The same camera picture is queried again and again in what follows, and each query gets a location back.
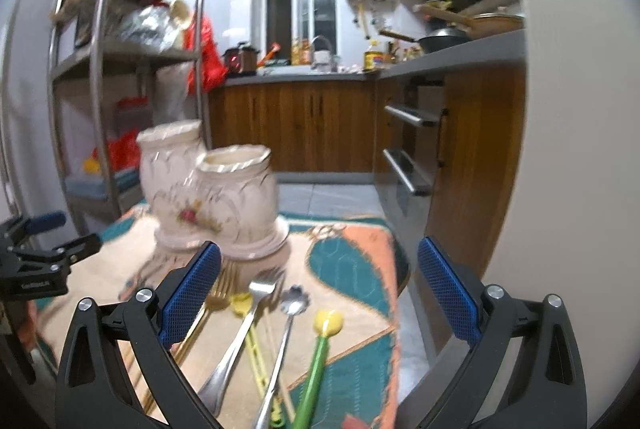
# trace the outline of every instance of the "green spoon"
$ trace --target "green spoon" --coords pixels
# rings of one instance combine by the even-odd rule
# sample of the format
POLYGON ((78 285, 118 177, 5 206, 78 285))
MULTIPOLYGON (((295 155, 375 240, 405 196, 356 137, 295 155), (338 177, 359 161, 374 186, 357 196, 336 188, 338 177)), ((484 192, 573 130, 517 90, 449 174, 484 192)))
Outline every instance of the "green spoon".
POLYGON ((316 350, 311 357, 309 373, 306 376, 302 399, 296 409, 296 418, 293 421, 292 429, 308 429, 311 426, 311 420, 318 403, 324 363, 329 353, 329 337, 339 333, 343 324, 344 318, 336 310, 320 310, 316 314, 314 319, 314 329, 318 334, 316 350))

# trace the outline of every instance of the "blue gripper pad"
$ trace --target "blue gripper pad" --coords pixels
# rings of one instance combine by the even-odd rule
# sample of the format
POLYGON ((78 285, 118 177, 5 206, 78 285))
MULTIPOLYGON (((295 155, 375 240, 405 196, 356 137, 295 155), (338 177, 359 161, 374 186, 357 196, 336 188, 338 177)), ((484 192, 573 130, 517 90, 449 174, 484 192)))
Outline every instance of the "blue gripper pad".
POLYGON ((42 234, 42 232, 64 227, 65 223, 65 213, 62 212, 62 210, 55 210, 54 212, 48 212, 47 214, 30 218, 26 230, 29 235, 42 234))
POLYGON ((187 336, 220 273, 220 249, 215 243, 201 249, 199 255, 195 262, 188 265, 187 273, 162 309, 162 326, 158 339, 165 349, 187 336))
POLYGON ((478 307, 442 252, 428 237, 418 245, 418 265, 444 311, 453 334, 473 347, 482 336, 478 328, 478 307))

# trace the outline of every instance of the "cabinet handle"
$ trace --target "cabinet handle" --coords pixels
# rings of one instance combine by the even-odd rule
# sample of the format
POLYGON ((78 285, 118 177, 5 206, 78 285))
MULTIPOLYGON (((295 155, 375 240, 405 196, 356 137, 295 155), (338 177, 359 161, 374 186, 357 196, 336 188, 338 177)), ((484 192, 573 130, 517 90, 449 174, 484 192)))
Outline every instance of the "cabinet handle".
POLYGON ((444 142, 447 137, 447 117, 449 116, 449 109, 445 108, 440 114, 440 123, 438 124, 438 137, 436 139, 436 162, 438 167, 444 167, 445 161, 442 158, 442 152, 444 151, 444 142))
POLYGON ((440 117, 437 115, 422 112, 406 105, 395 106, 387 104, 385 105, 385 111, 390 115, 399 118, 403 122, 413 125, 414 127, 440 125, 440 117))
POLYGON ((407 176, 407 174, 400 167, 400 164, 398 163, 398 160, 396 160, 396 157, 405 158, 405 160, 407 160, 414 168, 413 169, 414 172, 417 172, 415 170, 415 162, 411 160, 411 158, 409 158, 407 153, 405 153, 404 151, 398 152, 398 151, 391 151, 389 149, 383 149, 382 155, 385 157, 386 162, 389 164, 389 167, 391 167, 392 171, 396 174, 398 179, 402 182, 402 185, 407 190, 407 192, 409 192, 409 194, 411 194, 412 196, 429 196, 431 194, 430 184, 425 183, 423 185, 415 186, 412 183, 409 176, 407 176))

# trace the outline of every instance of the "plastic bag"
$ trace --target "plastic bag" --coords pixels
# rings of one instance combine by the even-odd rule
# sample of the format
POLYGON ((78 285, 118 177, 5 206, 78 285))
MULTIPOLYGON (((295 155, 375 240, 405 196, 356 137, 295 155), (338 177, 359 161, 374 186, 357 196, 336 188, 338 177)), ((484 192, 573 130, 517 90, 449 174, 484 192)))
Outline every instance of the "plastic bag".
MULTIPOLYGON (((109 160, 111 161, 111 168, 114 172, 140 166, 140 147, 136 143, 138 133, 139 131, 137 129, 132 129, 117 140, 108 142, 109 160)), ((91 156, 97 160, 98 150, 94 149, 91 156)))
POLYGON ((164 4, 131 12, 118 29, 121 40, 145 44, 159 52, 174 46, 180 33, 182 31, 172 20, 169 7, 164 4))
MULTIPOLYGON (((193 50, 193 43, 195 39, 195 21, 193 19, 191 26, 184 33, 184 47, 187 50, 193 50)), ((208 17, 202 17, 202 89, 204 92, 209 92, 216 86, 223 84, 226 79, 226 72, 224 64, 220 60, 218 54, 218 48, 214 42, 213 26, 208 17)), ((194 85, 195 80, 195 68, 191 69, 189 73, 189 94, 196 93, 196 87, 194 85)))
POLYGON ((156 86, 151 105, 154 123, 185 120, 184 101, 187 98, 187 76, 192 62, 168 66, 156 72, 156 86))

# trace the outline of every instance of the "silver fork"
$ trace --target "silver fork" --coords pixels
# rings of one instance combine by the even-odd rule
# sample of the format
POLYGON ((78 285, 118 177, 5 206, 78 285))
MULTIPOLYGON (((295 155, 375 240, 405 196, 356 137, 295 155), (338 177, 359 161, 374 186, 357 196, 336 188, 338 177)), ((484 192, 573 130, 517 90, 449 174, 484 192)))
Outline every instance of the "silver fork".
POLYGON ((228 349, 225 351, 222 360, 209 375, 209 378, 200 388, 198 396, 203 404, 209 409, 213 416, 220 414, 222 399, 225 396, 226 387, 231 377, 231 369, 234 366, 238 353, 244 343, 244 338, 255 319, 255 313, 263 299, 270 296, 278 285, 278 281, 284 274, 280 268, 269 268, 261 271, 250 283, 249 292, 252 295, 253 303, 249 313, 244 318, 238 334, 228 349))

